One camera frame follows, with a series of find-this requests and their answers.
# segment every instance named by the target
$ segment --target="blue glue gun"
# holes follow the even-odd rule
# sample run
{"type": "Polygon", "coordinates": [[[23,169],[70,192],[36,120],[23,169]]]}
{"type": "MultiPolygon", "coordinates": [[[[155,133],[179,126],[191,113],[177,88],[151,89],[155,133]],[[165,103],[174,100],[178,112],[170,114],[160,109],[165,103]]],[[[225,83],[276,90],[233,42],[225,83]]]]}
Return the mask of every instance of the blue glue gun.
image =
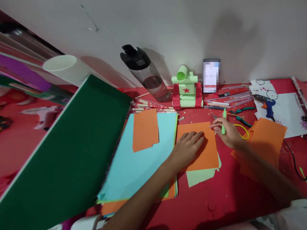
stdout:
{"type": "Polygon", "coordinates": [[[253,96],[254,96],[254,98],[255,98],[257,101],[263,103],[262,108],[266,109],[266,117],[267,117],[267,118],[272,118],[272,120],[274,121],[272,106],[276,104],[276,101],[275,101],[275,100],[271,100],[271,99],[268,98],[268,97],[261,96],[261,95],[259,95],[259,94],[255,94],[255,95],[253,95],[253,96]]]}

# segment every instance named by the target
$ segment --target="glue gun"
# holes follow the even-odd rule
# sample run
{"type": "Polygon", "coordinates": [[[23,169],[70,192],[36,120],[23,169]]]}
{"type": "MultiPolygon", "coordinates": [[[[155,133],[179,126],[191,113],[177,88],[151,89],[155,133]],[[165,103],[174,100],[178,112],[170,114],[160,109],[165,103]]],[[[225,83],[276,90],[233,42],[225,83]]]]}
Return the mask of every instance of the glue gun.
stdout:
{"type": "Polygon", "coordinates": [[[263,106],[261,106],[261,107],[266,109],[266,117],[267,118],[272,118],[272,120],[275,122],[275,119],[274,119],[274,116],[273,116],[272,106],[276,104],[276,101],[275,100],[271,100],[268,97],[261,96],[259,94],[255,94],[253,96],[254,96],[255,100],[263,103],[263,106]]]}
{"type": "Polygon", "coordinates": [[[55,106],[28,109],[22,111],[21,113],[39,115],[38,125],[34,129],[44,129],[47,131],[53,123],[54,114],[61,112],[62,109],[63,107],[55,105],[55,106]]]}

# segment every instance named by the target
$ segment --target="green pen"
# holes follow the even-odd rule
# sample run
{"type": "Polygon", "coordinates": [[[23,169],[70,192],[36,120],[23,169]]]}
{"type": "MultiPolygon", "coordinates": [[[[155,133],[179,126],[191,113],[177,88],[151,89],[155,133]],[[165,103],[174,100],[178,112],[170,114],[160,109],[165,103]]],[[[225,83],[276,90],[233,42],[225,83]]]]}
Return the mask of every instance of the green pen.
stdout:
{"type": "MultiPolygon", "coordinates": [[[[224,108],[223,117],[224,117],[224,118],[227,117],[226,108],[224,108]]],[[[225,129],[225,126],[224,126],[224,125],[222,126],[222,134],[224,134],[224,135],[226,134],[226,129],[225,129]]]]}

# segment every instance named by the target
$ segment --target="hand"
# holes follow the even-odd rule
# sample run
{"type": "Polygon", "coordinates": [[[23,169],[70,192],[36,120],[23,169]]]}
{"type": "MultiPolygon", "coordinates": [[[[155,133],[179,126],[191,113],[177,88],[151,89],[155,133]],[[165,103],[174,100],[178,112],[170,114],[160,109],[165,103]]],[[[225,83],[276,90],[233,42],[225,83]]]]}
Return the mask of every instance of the hand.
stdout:
{"type": "Polygon", "coordinates": [[[196,152],[204,142],[204,139],[204,132],[183,134],[165,162],[177,174],[195,158],[196,152]]]}
{"type": "Polygon", "coordinates": [[[217,118],[209,128],[216,131],[221,137],[222,141],[230,148],[235,150],[242,150],[247,146],[247,143],[242,139],[236,127],[228,122],[226,118],[217,118]],[[226,134],[222,134],[222,125],[225,126],[226,134]]]}

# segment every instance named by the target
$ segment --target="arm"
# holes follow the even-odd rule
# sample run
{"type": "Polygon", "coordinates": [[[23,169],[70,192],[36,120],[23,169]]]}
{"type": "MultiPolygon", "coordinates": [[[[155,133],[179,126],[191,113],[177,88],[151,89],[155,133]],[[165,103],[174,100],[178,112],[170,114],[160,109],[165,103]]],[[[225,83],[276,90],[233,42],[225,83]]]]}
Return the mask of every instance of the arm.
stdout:
{"type": "Polygon", "coordinates": [[[151,178],[107,222],[103,230],[138,229],[155,199],[180,169],[188,165],[204,141],[203,132],[185,133],[151,178]]]}
{"type": "Polygon", "coordinates": [[[249,162],[249,166],[258,179],[283,206],[289,207],[291,201],[304,199],[298,189],[279,170],[272,167],[249,147],[233,124],[229,123],[225,118],[217,118],[210,127],[216,131],[228,147],[241,153],[249,162]],[[221,133],[222,125],[226,128],[225,135],[221,133]]]}

